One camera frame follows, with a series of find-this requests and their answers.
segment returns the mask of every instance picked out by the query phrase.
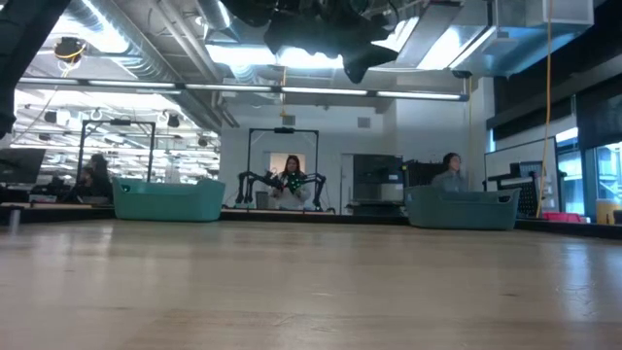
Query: white wall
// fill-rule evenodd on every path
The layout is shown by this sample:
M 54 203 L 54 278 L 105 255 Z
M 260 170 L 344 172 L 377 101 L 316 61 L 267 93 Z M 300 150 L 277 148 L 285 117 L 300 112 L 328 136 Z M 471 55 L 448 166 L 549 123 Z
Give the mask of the white wall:
M 396 153 L 404 159 L 436 162 L 450 152 L 458 153 L 470 188 L 483 191 L 486 120 L 495 113 L 491 78 L 479 80 L 470 103 L 469 126 L 469 102 L 398 100 Z
M 474 190 L 484 178 L 484 154 L 487 137 L 485 121 L 492 117 L 494 104 L 492 80 L 482 80 L 473 95 L 473 139 L 469 144 L 468 103 L 445 101 L 396 100 L 384 115 L 373 108 L 292 106 L 286 112 L 296 115 L 297 129 L 320 131 L 318 171 L 327 176 L 323 200 L 330 198 L 330 206 L 339 205 L 339 185 L 344 154 L 376 154 L 403 156 L 405 160 L 441 161 L 449 152 L 461 154 L 464 172 L 474 173 Z M 221 173 L 226 183 L 225 200 L 233 205 L 238 189 L 237 174 L 246 170 L 248 128 L 281 126 L 280 106 L 231 106 L 230 112 L 242 125 L 238 129 L 224 129 L 222 134 Z M 371 128 L 357 128 L 358 117 L 370 117 Z M 315 166 L 315 155 L 309 140 L 265 133 L 253 144 L 251 169 L 263 170 L 264 153 L 302 153 L 307 168 Z M 473 166 L 469 165 L 469 145 Z
M 469 186 L 473 191 L 484 191 L 482 182 L 486 179 L 485 158 L 488 151 L 489 134 L 486 130 L 486 120 L 495 115 L 494 81 L 492 78 L 482 78 L 473 92 L 472 119 L 470 126 L 470 144 L 466 152 L 466 174 Z
M 233 116 L 243 126 L 237 129 L 224 129 L 221 142 L 221 172 L 219 179 L 226 184 L 225 203 L 233 205 L 238 190 L 237 174 L 246 171 L 248 147 L 248 128 L 281 126 L 278 117 L 280 107 L 263 107 L 254 115 L 244 115 L 247 109 L 231 110 Z M 318 172 L 327 176 L 324 202 L 330 199 L 330 206 L 339 206 L 339 184 L 342 154 L 386 154 L 383 147 L 383 116 L 376 115 L 372 108 L 331 107 L 327 111 L 322 107 L 295 106 L 287 108 L 287 113 L 296 115 L 296 128 L 316 129 L 320 131 Z M 370 129 L 358 129 L 358 117 L 370 117 Z M 305 154 L 308 172 L 315 168 L 315 149 L 310 141 L 301 134 L 276 135 L 264 133 L 251 150 L 251 170 L 260 172 L 264 166 L 264 153 Z M 254 132 L 254 141 L 259 132 Z
M 556 120 L 551 122 L 549 126 L 549 137 L 553 137 L 560 132 L 566 131 L 576 127 L 576 116 L 570 115 L 565 118 Z M 529 130 L 523 131 L 516 135 L 512 135 L 510 137 L 506 137 L 502 140 L 496 142 L 497 150 L 502 150 L 508 147 L 521 145 L 524 143 L 541 140 L 544 138 L 545 134 L 545 126 L 540 125 L 537 127 L 533 127 Z
M 397 152 L 404 159 L 440 161 L 467 148 L 466 104 L 446 101 L 397 101 Z

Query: person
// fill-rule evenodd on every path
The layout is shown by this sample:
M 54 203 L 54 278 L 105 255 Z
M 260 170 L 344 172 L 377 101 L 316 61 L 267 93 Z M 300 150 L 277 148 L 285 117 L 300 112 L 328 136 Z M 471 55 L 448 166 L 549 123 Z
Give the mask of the person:
M 468 184 L 460 174 L 461 159 L 458 154 L 449 153 L 443 157 L 447 170 L 434 176 L 432 186 L 446 192 L 466 192 Z
M 285 169 L 279 174 L 279 180 L 285 185 L 282 189 L 274 189 L 272 196 L 277 200 L 279 209 L 283 210 L 302 210 L 304 202 L 309 199 L 311 192 L 305 185 L 297 187 L 292 192 L 291 182 L 299 181 L 304 177 L 300 171 L 300 159 L 297 156 L 289 156 L 285 162 Z
M 97 154 L 90 158 L 90 167 L 85 168 L 86 182 L 91 196 L 107 197 L 113 201 L 113 185 L 108 176 L 108 161 Z

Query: plastic basket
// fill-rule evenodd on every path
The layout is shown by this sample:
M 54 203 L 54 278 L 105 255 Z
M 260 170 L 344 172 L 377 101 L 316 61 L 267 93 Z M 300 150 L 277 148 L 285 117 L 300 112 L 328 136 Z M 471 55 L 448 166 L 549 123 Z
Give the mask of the plastic basket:
M 520 190 L 442 192 L 430 186 L 404 190 L 410 225 L 419 228 L 513 229 Z
M 211 222 L 221 216 L 225 184 L 153 184 L 113 178 L 115 213 L 124 220 Z

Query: hanging cord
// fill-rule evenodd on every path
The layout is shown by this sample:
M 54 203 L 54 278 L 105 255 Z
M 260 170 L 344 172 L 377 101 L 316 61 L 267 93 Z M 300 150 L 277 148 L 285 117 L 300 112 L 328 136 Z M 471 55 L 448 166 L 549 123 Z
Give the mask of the hanging cord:
M 283 66 L 283 82 L 281 83 L 281 87 L 285 86 L 285 83 L 287 82 L 287 74 L 288 74 L 288 67 Z M 281 92 L 281 117 L 284 118 L 287 115 L 287 113 L 285 112 L 285 93 Z
M 472 169 L 473 164 L 473 76 L 468 77 L 468 163 L 470 171 L 468 172 L 468 190 L 472 191 Z
M 71 56 L 71 63 L 69 63 L 69 66 L 67 66 L 67 69 L 65 69 L 62 72 L 62 75 L 60 76 L 60 78 L 67 78 L 67 76 L 69 75 L 69 72 L 72 71 L 73 66 L 74 66 L 74 61 L 76 60 L 76 57 L 78 55 L 77 54 L 72 54 Z M 14 138 L 11 141 L 11 144 L 15 144 L 17 141 L 19 141 L 19 139 L 21 139 L 21 137 L 23 135 L 25 135 L 26 133 L 28 133 L 28 131 L 30 131 L 30 129 L 32 128 L 32 126 L 34 126 L 35 123 L 37 123 L 39 121 L 39 119 L 41 119 L 41 117 L 44 116 L 44 114 L 46 113 L 46 111 L 48 110 L 48 107 L 50 106 L 50 104 L 52 103 L 52 100 L 54 99 L 54 97 L 56 96 L 56 93 L 58 92 L 58 86 L 54 87 L 54 90 L 52 92 L 52 95 L 50 95 L 50 98 L 48 98 L 48 101 L 46 102 L 46 104 L 43 106 L 43 109 L 41 110 L 41 112 L 39 112 L 39 115 L 37 116 L 37 118 L 35 118 L 34 121 L 32 121 L 32 123 L 16 138 Z
M 548 134 L 551 124 L 551 52 L 553 46 L 553 0 L 548 0 L 548 54 L 546 57 L 546 126 L 544 128 L 544 150 L 542 151 L 542 173 L 540 174 L 540 190 L 537 197 L 536 217 L 540 217 L 542 195 L 544 193 L 544 177 L 546 175 L 546 152 L 548 151 Z

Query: window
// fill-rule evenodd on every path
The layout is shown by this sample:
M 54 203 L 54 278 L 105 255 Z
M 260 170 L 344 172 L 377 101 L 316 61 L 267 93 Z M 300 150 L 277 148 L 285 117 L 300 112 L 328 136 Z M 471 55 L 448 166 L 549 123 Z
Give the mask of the window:
M 566 212 L 585 215 L 583 198 L 583 169 L 581 153 L 578 150 L 577 128 L 571 128 L 555 135 L 557 141 L 557 167 L 561 175 L 561 194 Z
M 622 142 L 596 149 L 598 198 L 622 199 Z

